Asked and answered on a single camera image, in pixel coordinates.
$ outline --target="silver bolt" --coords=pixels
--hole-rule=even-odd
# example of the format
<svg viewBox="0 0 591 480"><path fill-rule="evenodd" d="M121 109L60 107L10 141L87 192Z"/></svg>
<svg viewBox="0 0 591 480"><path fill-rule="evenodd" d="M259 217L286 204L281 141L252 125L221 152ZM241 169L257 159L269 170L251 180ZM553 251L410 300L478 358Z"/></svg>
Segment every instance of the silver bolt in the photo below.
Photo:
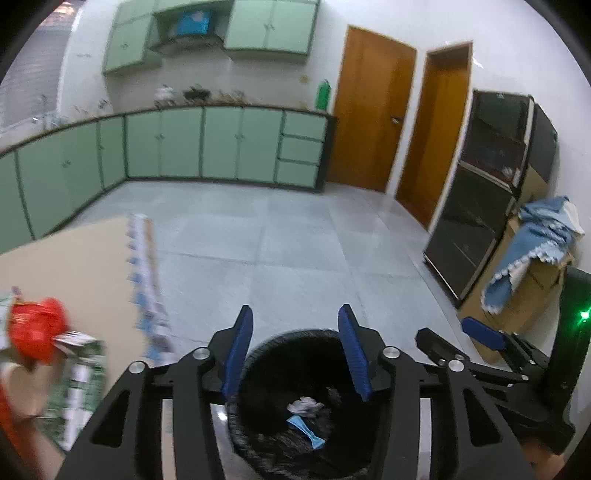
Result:
<svg viewBox="0 0 591 480"><path fill-rule="evenodd" d="M400 350L394 346L387 346L382 353L386 358L398 358L400 356Z"/></svg>
<svg viewBox="0 0 591 480"><path fill-rule="evenodd" d="M207 357L209 357L209 354L209 349L202 346L193 352L193 357L195 360L205 360Z"/></svg>
<svg viewBox="0 0 591 480"><path fill-rule="evenodd" d="M449 367L449 370L452 370L454 372L461 372L462 370L464 370L464 364L459 360L451 360L447 364L447 366Z"/></svg>
<svg viewBox="0 0 591 480"><path fill-rule="evenodd" d="M146 368L145 363L134 362L129 366L129 371L133 374L139 374L144 371L144 368Z"/></svg>

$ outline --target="blue cloth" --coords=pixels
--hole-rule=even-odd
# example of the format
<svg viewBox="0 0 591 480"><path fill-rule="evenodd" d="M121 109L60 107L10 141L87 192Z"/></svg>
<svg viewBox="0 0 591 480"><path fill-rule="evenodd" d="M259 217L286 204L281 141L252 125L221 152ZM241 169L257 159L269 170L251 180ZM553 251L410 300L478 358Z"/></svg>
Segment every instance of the blue cloth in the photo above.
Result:
<svg viewBox="0 0 591 480"><path fill-rule="evenodd" d="M539 258L552 264L559 263L574 241L577 226L572 223L563 206L565 196L527 203L519 211L523 224L515 233L503 260L485 287L482 308L500 313L517 285L511 283L511 271L527 267L531 259Z"/></svg>
<svg viewBox="0 0 591 480"><path fill-rule="evenodd" d="M314 432L312 432L312 430L308 428L304 420L299 415L293 415L292 417L289 417L287 419L287 423L291 423L295 428L304 433L312 442L312 448L314 450L322 448L326 443L326 440L323 440L320 437L314 435Z"/></svg>

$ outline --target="green bottle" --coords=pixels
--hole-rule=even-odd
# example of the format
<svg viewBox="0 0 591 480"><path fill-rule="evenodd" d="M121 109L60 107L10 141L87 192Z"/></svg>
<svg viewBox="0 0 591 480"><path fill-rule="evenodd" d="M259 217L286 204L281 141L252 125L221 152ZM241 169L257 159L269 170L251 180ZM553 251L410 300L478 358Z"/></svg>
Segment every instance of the green bottle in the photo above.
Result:
<svg viewBox="0 0 591 480"><path fill-rule="evenodd" d="M328 80L320 82L320 85L318 85L318 96L316 97L316 110L326 112L326 109L329 107L330 91L331 88Z"/></svg>

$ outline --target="black refrigerator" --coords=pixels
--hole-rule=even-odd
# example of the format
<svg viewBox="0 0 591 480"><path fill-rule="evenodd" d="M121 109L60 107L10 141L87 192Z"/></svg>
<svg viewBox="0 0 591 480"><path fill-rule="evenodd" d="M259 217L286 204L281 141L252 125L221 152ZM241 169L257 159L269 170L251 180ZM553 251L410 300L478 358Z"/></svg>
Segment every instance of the black refrigerator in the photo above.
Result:
<svg viewBox="0 0 591 480"><path fill-rule="evenodd" d="M529 169L547 186L557 138L532 97L474 91L459 165L424 251L456 305L494 253Z"/></svg>

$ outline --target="black trash bin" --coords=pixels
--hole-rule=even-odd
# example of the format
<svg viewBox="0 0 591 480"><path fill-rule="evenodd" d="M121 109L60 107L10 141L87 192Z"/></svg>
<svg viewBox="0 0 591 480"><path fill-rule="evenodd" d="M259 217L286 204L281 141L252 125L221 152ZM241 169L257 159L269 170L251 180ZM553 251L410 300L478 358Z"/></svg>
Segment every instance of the black trash bin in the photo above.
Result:
<svg viewBox="0 0 591 480"><path fill-rule="evenodd" d="M287 406L311 397L325 407L307 426L326 444L289 428ZM382 407L355 392L337 332L301 330L248 356L228 428L236 452L266 479L362 479L372 459Z"/></svg>

